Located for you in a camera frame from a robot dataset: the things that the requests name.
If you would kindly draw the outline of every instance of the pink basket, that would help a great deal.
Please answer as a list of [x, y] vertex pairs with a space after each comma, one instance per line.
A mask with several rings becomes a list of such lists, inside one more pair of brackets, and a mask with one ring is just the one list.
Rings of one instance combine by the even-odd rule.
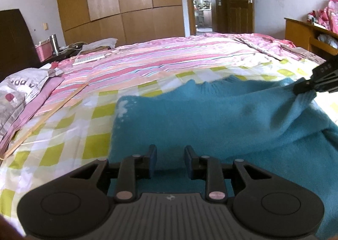
[[38, 53], [40, 62], [43, 62], [53, 55], [52, 44], [50, 42], [37, 46], [35, 49]]

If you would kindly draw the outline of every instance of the striped blanket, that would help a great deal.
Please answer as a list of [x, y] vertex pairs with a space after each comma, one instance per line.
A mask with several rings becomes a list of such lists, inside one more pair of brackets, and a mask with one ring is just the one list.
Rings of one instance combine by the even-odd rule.
[[[260, 35], [170, 38], [119, 47], [105, 59], [74, 67], [71, 60], [61, 62], [65, 81], [14, 141], [79, 85], [89, 82], [89, 86], [2, 163], [0, 213], [23, 233], [16, 207], [26, 192], [98, 157], [106, 157], [115, 104], [121, 96], [156, 96], [190, 79], [201, 83], [229, 75], [272, 81], [310, 77], [316, 64], [283, 50], [280, 45], [284, 43], [288, 42]], [[320, 94], [316, 98], [334, 121], [338, 120], [336, 97]]]

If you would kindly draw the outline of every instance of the blue sweater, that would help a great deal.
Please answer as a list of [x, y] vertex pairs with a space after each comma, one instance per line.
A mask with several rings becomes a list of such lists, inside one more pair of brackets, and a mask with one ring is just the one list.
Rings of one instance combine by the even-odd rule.
[[183, 149], [222, 162], [245, 160], [291, 180], [324, 202], [318, 236], [338, 233], [338, 127], [312, 103], [295, 96], [293, 82], [240, 81], [234, 76], [197, 85], [193, 80], [157, 97], [125, 96], [116, 106], [110, 162], [158, 148], [158, 170], [140, 192], [203, 192], [188, 179]]

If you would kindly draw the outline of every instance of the dark wooden headboard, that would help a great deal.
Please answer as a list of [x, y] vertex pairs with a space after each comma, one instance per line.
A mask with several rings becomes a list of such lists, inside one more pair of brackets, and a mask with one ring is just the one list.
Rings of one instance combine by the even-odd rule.
[[0, 11], [0, 81], [14, 72], [38, 67], [40, 60], [21, 12]]

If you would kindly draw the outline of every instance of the black robotic gripper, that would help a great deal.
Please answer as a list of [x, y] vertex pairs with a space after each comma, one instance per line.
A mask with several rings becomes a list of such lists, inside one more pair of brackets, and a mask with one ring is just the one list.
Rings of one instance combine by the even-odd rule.
[[[150, 179], [157, 149], [120, 163], [98, 159], [28, 192], [18, 217], [32, 239], [316, 239], [324, 205], [311, 191], [243, 159], [184, 150], [191, 180], [206, 181], [200, 193], [142, 193], [136, 181]], [[108, 197], [110, 180], [116, 180]], [[228, 197], [224, 179], [231, 179]]]

